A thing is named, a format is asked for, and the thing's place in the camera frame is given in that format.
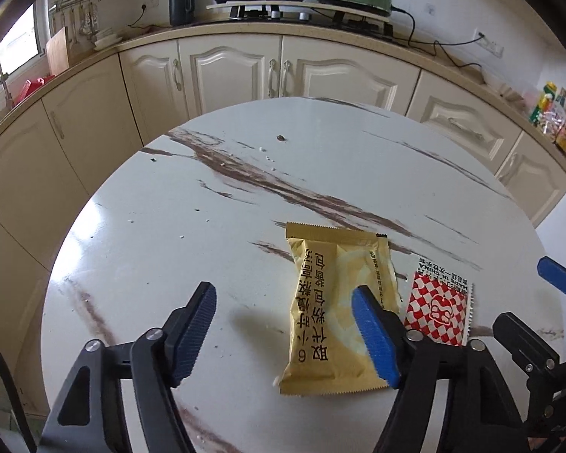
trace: blue gripper pad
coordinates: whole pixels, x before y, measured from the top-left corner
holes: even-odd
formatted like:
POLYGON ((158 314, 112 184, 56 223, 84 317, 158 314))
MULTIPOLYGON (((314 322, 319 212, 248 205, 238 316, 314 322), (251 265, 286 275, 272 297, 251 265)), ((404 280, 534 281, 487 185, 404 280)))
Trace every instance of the blue gripper pad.
POLYGON ((378 376, 393 388, 400 383, 396 352, 392 340, 359 288, 352 292, 352 314, 365 341, 378 376))
POLYGON ((193 371, 197 355, 216 313, 216 288, 210 284, 200 301, 191 310, 194 313, 174 352, 172 381, 176 387, 193 371))
POLYGON ((545 256, 537 264, 537 272, 544 280, 566 295, 566 268, 564 266, 545 256))

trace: cartoon logo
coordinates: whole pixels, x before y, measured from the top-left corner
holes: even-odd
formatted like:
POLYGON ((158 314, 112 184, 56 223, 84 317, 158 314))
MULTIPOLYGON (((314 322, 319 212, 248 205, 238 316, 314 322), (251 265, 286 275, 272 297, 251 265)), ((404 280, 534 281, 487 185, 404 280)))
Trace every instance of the cartoon logo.
POLYGON ((430 318, 439 324, 450 327, 452 313, 451 302, 442 295, 434 295, 432 301, 430 301, 430 318))

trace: drawer handle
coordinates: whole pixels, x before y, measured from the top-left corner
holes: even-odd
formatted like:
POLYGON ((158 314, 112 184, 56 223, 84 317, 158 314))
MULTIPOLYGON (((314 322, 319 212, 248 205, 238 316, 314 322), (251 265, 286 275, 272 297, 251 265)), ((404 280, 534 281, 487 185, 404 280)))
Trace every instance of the drawer handle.
POLYGON ((176 70, 180 69, 180 76, 182 76, 182 68, 180 67, 180 62, 177 59, 174 59, 173 64, 174 69, 172 70, 172 74, 174 75, 174 83, 176 84, 176 89, 180 92, 182 90, 182 84, 178 81, 176 70))
POLYGON ((518 160, 521 161, 521 157, 522 155, 519 155, 517 153, 514 153, 510 158, 509 158, 509 167, 507 169, 507 172, 505 172, 503 175, 501 175, 499 177, 499 182, 501 182, 504 186, 507 186, 507 182, 516 174, 516 172, 518 171, 518 166, 520 164, 520 162, 518 160))
POLYGON ((469 129, 468 127, 464 126, 462 123, 460 123, 457 119, 455 119, 454 117, 449 117, 448 122, 451 123, 451 125, 455 126, 457 129, 459 129, 460 131, 469 134, 470 136, 475 137, 477 140, 479 141, 484 141, 484 136, 480 133, 477 133, 475 131, 472 131, 471 129, 469 129))
POLYGON ((58 134, 58 137, 61 139, 65 139, 65 134, 63 132, 63 128, 58 123, 57 115, 51 110, 51 119, 52 119, 52 128, 54 129, 55 133, 58 134))
POLYGON ((287 95, 285 94, 285 92, 287 92, 287 74, 289 73, 289 70, 291 68, 291 61, 287 60, 285 63, 283 63, 283 93, 282 96, 286 97, 287 95))
POLYGON ((275 60, 270 60, 269 63, 269 99, 275 96, 275 89, 273 89, 273 75, 275 74, 275 66, 277 62, 275 60))

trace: electrical outlet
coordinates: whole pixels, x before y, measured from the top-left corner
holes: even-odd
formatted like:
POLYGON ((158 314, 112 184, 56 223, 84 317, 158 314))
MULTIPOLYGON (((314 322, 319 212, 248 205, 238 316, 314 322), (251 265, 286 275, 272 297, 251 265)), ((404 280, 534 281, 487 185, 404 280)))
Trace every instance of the electrical outlet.
POLYGON ((145 5, 147 8, 155 8, 156 6, 159 6, 159 0, 147 0, 145 5))
POLYGON ((503 57, 503 50, 505 49, 501 44, 496 43, 488 38, 488 36, 476 29, 474 31, 474 39, 478 39, 480 35, 483 35, 484 38, 476 41, 475 43, 478 44, 481 48, 486 49, 489 53, 494 54, 497 58, 503 57))

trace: red checkered pattern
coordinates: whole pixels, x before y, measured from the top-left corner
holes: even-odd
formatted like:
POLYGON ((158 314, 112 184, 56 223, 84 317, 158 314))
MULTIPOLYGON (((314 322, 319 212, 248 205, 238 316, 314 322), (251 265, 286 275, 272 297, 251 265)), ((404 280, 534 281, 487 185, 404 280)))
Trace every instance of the red checkered pattern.
POLYGON ((420 330, 436 342, 461 345, 466 306, 466 295, 416 272, 405 328, 420 330))

